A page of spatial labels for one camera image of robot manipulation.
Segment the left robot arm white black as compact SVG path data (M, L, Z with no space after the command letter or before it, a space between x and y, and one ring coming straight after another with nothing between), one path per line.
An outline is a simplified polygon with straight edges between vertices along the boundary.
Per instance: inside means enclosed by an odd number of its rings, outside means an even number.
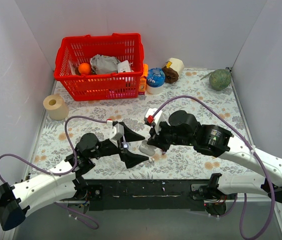
M130 152L125 144L145 137L129 129L124 122L111 122L109 138L100 141L94 133L84 134L59 164L28 180L0 185L0 225L3 231L19 226L35 211L64 199L84 199L91 194L83 175L95 167L93 159L119 155L126 168L135 167L149 158Z

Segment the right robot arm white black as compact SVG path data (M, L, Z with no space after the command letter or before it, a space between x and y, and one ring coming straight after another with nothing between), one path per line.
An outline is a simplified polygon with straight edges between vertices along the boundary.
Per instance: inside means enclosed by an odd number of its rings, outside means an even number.
M282 204L282 158L248 146L229 130L217 125L200 124L194 115L178 110L168 121L154 118L147 144L166 152L171 145L192 146L202 155L213 156L241 165L252 175L211 175L208 184L194 189L196 198L210 200L246 193L274 197Z

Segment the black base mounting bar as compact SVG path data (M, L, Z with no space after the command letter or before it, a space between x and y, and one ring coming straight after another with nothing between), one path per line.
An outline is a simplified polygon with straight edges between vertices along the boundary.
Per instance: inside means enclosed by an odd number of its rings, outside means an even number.
M75 189L68 200L87 202L90 211L204 211L205 201L220 203L225 198L208 179L86 179Z

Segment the floral patterned table mat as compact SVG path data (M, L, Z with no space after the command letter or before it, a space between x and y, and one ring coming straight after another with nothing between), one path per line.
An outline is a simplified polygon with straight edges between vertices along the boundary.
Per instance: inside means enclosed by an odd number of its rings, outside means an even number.
M193 114L207 125L218 125L227 130L235 128L248 137L245 120L238 106L232 86L222 91L210 88L207 70L186 68L176 83L165 84L159 94L145 94L137 98L74 101L60 82L54 93L60 95L69 109L68 120L56 121L47 117L32 162L49 170L64 160L86 133L94 133L99 140L109 137L110 129L104 120L124 122L131 130L149 137L149 127L144 123L149 108L163 106L163 116L178 110ZM86 179L208 179L213 173L238 176L251 175L252 171L231 161L199 154L189 146L172 146L165 155L157 149L147 161L133 168L126 168L118 155L95 161L95 167Z

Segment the orange purple carton box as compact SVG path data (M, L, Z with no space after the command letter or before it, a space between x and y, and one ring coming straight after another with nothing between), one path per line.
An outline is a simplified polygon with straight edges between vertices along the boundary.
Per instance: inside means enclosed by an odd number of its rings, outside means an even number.
M148 71L149 71L148 65L144 64L143 65L143 74L140 77L140 82L139 82L139 89L138 89L139 95L145 95Z

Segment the white blue lidded tub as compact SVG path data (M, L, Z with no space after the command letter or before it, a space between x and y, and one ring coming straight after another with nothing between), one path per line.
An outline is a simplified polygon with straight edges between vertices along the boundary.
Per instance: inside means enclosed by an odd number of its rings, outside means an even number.
M161 68L151 68L146 77L146 91L149 94L160 94L164 89L165 74Z

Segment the green melon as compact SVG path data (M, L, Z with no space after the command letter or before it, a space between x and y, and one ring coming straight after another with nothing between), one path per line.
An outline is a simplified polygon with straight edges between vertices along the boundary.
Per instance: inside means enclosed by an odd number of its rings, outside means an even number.
M217 69L209 75L209 84L215 91L222 91L227 88L231 80L231 73L227 69Z

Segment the beige paper roll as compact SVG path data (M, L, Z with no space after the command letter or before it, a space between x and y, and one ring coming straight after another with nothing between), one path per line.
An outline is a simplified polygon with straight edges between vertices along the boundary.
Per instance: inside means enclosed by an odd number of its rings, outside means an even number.
M69 108L59 94L47 96L43 101L43 106L52 120L64 120L69 114Z

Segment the white small box in basket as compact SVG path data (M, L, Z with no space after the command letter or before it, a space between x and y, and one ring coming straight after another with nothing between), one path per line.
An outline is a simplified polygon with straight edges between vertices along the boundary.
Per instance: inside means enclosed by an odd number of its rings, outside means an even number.
M132 72L130 62L128 60L124 60L117 64L117 72L118 73L130 73Z

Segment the red plastic shopping basket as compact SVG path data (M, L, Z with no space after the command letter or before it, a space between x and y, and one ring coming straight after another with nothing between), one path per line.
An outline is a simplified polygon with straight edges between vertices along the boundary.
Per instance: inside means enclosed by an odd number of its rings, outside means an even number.
M130 72L72 74L71 63L89 63L95 55L128 61ZM106 36L68 36L62 39L55 59L54 78L75 101L136 98L144 72L144 47L139 33L113 33Z

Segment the grey crumpled bag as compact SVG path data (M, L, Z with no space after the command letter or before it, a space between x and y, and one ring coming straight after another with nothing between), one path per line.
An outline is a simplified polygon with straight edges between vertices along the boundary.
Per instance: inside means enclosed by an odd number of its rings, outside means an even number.
M121 61L114 56L96 54L89 60L89 63L95 74L106 75L116 73Z

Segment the orange fruit in basket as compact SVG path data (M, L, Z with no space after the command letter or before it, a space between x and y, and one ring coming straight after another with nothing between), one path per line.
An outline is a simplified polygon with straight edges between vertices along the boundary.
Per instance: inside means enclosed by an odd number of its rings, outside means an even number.
M92 68L89 63L83 62L78 66L78 72L81 75L90 75L92 72Z

